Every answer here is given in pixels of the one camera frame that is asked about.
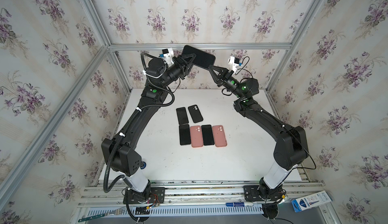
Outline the pink phone case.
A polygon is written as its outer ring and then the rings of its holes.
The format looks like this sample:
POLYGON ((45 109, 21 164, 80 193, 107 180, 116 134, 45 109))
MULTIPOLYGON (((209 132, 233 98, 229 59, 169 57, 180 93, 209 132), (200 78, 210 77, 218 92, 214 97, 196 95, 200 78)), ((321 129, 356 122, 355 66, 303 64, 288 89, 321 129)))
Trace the pink phone case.
POLYGON ((191 126, 190 135, 191 135, 191 146, 193 148, 199 148, 204 146, 201 126, 191 126))
POLYGON ((212 127, 214 145, 216 147, 226 147, 227 140, 225 136, 225 130, 222 125, 217 125, 212 127))

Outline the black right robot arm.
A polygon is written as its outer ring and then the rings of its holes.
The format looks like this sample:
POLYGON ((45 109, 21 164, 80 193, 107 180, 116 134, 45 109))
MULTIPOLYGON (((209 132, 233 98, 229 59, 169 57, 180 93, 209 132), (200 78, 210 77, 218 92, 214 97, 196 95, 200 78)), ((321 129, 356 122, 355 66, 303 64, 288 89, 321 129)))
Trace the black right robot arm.
POLYGON ((260 180, 260 185, 266 190, 279 188, 292 170, 309 157, 305 130, 282 122, 253 99, 259 93, 257 79, 249 77, 238 82, 232 70, 214 65, 210 65, 208 70, 218 87, 237 96, 233 103, 235 111, 256 123, 275 140, 274 163, 260 180))

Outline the black phone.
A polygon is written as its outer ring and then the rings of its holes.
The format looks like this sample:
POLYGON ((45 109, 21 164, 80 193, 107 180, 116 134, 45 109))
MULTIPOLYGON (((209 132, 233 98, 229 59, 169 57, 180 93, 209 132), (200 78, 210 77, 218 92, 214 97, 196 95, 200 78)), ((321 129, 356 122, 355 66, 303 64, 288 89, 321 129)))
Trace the black phone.
POLYGON ((179 126, 179 143, 181 146, 191 144, 190 125, 184 124, 179 126))
POLYGON ((185 107, 177 108, 176 113, 177 113, 178 123, 180 126, 189 124, 189 118, 185 107))
POLYGON ((197 49, 190 45, 185 45, 182 51, 183 55, 195 54, 193 64, 202 69, 208 70, 210 66, 213 66, 216 60, 216 57, 208 52, 197 49))

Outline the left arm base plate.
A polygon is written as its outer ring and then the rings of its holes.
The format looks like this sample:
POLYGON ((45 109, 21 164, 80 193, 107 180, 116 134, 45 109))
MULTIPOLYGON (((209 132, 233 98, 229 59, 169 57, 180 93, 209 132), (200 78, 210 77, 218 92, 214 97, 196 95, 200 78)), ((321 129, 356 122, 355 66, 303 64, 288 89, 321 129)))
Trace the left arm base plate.
POLYGON ((162 204, 165 190, 163 187, 146 187, 143 192, 128 189, 124 193, 123 204, 162 204))

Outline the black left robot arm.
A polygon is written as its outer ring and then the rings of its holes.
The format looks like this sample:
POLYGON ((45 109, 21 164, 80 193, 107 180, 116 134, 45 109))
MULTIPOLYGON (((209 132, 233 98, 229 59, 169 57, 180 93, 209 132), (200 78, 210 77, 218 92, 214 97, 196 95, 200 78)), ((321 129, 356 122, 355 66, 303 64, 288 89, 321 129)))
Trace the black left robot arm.
POLYGON ((148 186, 149 180, 139 173, 142 158, 135 150, 137 142, 155 113, 175 102, 175 95, 169 86, 189 74, 196 55, 174 56, 172 65, 161 57, 145 52, 140 54, 140 58, 146 81, 139 103, 121 130, 112 139, 105 138, 101 144, 106 164, 103 180, 105 193, 110 192, 120 179, 137 192, 143 192, 148 186))

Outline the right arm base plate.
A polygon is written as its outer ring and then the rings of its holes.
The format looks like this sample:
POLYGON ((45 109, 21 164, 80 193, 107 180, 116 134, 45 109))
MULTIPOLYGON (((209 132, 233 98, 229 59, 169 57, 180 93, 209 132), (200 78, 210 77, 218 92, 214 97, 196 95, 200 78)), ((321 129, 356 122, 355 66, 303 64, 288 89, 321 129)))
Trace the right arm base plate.
POLYGON ((247 202, 279 202, 284 198, 286 190, 280 185, 275 189, 269 189, 264 185, 245 185, 243 187, 247 202))

